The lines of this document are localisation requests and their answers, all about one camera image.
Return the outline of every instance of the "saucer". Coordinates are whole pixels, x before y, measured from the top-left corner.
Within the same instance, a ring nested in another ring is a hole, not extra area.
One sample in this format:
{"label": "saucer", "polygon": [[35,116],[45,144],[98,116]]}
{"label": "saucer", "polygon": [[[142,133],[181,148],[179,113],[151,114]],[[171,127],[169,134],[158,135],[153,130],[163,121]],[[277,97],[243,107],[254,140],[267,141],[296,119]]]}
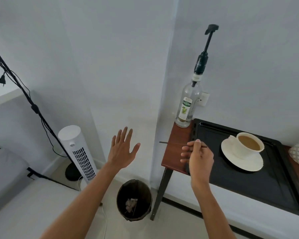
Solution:
{"label": "saucer", "polygon": [[264,161],[259,153],[253,155],[248,160],[236,157],[236,155],[234,155],[232,152],[232,142],[229,138],[225,139],[222,142],[221,148],[222,148],[222,151],[223,151],[224,155],[226,156],[226,158],[232,164],[236,165],[237,167],[239,167],[243,170],[255,172],[255,171],[259,171],[264,165]]}

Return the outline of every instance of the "black tray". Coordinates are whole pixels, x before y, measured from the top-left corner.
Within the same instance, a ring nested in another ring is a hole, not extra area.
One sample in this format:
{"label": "black tray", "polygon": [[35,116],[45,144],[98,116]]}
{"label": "black tray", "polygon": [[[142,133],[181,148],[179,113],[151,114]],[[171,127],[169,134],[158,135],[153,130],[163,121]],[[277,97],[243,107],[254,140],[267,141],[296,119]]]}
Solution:
{"label": "black tray", "polygon": [[204,141],[214,153],[210,183],[299,214],[299,180],[279,141],[256,135],[265,145],[260,153],[264,166],[257,172],[244,171],[224,156],[220,148],[222,141],[240,132],[243,131],[193,120],[191,140]]}

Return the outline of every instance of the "white cup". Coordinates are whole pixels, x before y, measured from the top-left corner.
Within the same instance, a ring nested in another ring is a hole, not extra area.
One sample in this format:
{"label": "white cup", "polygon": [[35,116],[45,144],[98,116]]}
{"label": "white cup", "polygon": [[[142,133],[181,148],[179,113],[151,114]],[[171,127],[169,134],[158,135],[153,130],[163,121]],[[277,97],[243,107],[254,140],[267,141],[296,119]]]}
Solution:
{"label": "white cup", "polygon": [[[255,140],[259,144],[260,150],[253,150],[243,145],[238,139],[240,136],[250,137],[253,140]],[[229,139],[232,141],[233,145],[232,152],[241,159],[251,159],[253,155],[258,154],[265,149],[265,145],[258,137],[247,132],[240,132],[237,134],[236,137],[230,135]]]}

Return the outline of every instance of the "hand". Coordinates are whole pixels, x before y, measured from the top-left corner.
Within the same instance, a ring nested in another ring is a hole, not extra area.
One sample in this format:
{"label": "hand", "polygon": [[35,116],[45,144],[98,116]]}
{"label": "hand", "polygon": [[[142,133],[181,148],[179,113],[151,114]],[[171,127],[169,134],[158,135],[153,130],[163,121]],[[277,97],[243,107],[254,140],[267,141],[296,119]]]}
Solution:
{"label": "hand", "polygon": [[136,144],[132,152],[129,152],[133,129],[129,130],[126,140],[124,141],[127,130],[128,127],[125,127],[123,132],[119,130],[117,136],[112,138],[107,163],[116,169],[117,172],[122,168],[126,168],[135,159],[136,153],[141,145],[140,143]]}
{"label": "hand", "polygon": [[181,153],[181,156],[190,157],[190,159],[181,159],[180,161],[189,162],[193,190],[206,186],[209,188],[209,177],[214,163],[214,154],[209,148],[202,148],[201,146],[206,146],[206,144],[199,139],[188,142],[187,145],[182,147],[185,152]]}

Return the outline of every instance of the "table leg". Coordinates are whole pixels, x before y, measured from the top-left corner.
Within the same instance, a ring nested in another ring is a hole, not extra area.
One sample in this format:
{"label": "table leg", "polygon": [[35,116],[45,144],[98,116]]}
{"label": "table leg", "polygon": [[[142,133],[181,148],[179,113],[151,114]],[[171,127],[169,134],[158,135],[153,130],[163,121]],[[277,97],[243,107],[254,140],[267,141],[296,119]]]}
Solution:
{"label": "table leg", "polygon": [[169,180],[171,178],[171,174],[172,173],[173,173],[172,169],[165,168],[165,171],[164,171],[164,174],[163,174],[163,178],[161,180],[161,184],[159,185],[159,188],[158,188],[158,192],[157,192],[157,197],[156,197],[156,200],[155,200],[154,208],[153,208],[153,211],[152,211],[152,214],[151,214],[151,217],[150,217],[150,219],[152,221],[154,220],[156,212],[157,212],[157,210],[159,208],[159,205],[162,202],[162,198],[164,196],[165,190],[167,188],[167,185],[168,185],[168,182],[169,182]]}

